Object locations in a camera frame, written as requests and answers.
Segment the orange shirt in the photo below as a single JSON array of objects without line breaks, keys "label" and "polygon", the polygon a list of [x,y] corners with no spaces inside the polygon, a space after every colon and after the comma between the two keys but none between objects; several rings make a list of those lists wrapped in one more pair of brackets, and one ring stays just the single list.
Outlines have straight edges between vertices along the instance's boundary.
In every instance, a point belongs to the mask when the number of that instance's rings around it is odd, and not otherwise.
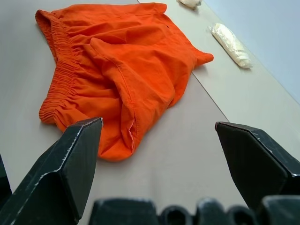
[{"label": "orange shirt", "polygon": [[55,61],[40,120],[61,131],[101,117],[98,156],[132,156],[183,96],[194,69],[213,61],[165,14],[163,3],[75,4],[35,19]]}]

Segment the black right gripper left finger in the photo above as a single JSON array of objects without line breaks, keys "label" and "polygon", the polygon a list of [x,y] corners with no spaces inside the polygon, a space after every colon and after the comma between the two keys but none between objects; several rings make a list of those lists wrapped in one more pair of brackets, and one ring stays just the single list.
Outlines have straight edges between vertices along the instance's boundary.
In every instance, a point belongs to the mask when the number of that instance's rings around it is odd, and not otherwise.
[{"label": "black right gripper left finger", "polygon": [[0,225],[77,225],[93,183],[102,118],[64,131],[0,210]]}]

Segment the cream packet in clear plastic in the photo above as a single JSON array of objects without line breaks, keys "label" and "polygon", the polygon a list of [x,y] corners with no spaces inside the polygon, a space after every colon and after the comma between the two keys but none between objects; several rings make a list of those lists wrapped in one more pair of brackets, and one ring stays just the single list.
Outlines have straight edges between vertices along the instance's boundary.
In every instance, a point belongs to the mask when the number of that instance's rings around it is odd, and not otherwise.
[{"label": "cream packet in clear plastic", "polygon": [[221,23],[215,23],[210,27],[210,33],[240,68],[250,69],[252,67],[252,62],[243,44],[229,28]]}]

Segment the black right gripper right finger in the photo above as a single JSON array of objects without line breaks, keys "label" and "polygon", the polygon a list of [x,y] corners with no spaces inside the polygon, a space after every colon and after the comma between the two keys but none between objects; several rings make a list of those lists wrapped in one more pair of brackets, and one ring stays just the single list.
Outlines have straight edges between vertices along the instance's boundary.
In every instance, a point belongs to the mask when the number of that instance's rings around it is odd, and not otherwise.
[{"label": "black right gripper right finger", "polygon": [[300,195],[300,161],[265,131],[216,122],[232,180],[247,206],[257,209],[268,195]]}]

